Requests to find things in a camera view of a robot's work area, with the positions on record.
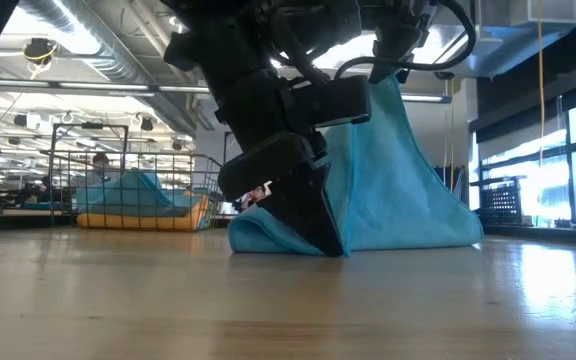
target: metal wire cage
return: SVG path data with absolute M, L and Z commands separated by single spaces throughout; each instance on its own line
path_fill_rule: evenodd
M 217 185 L 221 165 L 213 158 L 192 152 L 55 150 L 56 135 L 45 152 L 53 223 L 56 214 L 67 214 L 72 224 L 87 228 L 197 231 L 215 226 L 223 197 Z

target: wooden surface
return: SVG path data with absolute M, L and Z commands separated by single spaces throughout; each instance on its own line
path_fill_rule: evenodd
M 225 234 L 0 232 L 0 359 L 576 359 L 576 247 L 332 260 Z

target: robotic arm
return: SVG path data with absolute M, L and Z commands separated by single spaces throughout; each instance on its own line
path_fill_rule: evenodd
M 344 77 L 348 68 L 374 64 L 370 81 L 410 69 L 441 71 L 465 59 L 475 29 L 456 0 L 162 0 L 190 28 L 173 34 L 164 59 L 184 71 L 198 67 L 219 106 L 217 119 L 232 129 L 243 154 L 224 165 L 219 186 L 232 201 L 271 182 L 258 203 L 320 249 L 343 254 L 325 191 L 330 164 L 317 128 L 370 119 L 367 79 Z M 444 64 L 415 64 L 437 6 L 464 23 L 465 51 Z M 312 61 L 328 49 L 375 30 L 374 57 L 344 64 L 330 79 Z M 302 76 L 285 79 L 273 58 Z

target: blue cloth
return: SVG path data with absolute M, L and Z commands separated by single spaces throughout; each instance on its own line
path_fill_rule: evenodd
M 135 169 L 117 180 L 77 189 L 77 208 L 90 214 L 184 217 L 200 199 L 181 190 L 165 191 L 154 173 Z
M 456 199 L 414 140 L 396 79 L 371 85 L 372 118 L 326 133 L 332 164 L 326 190 L 344 252 L 465 246 L 479 219 Z M 235 252 L 321 255 L 266 210 L 253 206 L 229 228 Z

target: light blue fabric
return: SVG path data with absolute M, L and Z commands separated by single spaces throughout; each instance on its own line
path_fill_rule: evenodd
M 479 242 L 478 217 L 442 184 L 415 142 L 396 79 L 371 85 L 370 91 L 369 122 L 326 133 L 325 161 L 332 164 L 326 189 L 345 254 Z M 256 206 L 235 218 L 228 231 L 235 252 L 321 255 Z
M 167 193 L 154 173 L 135 169 L 117 180 L 77 189 L 77 208 L 90 214 L 183 217 L 200 199 L 181 190 Z

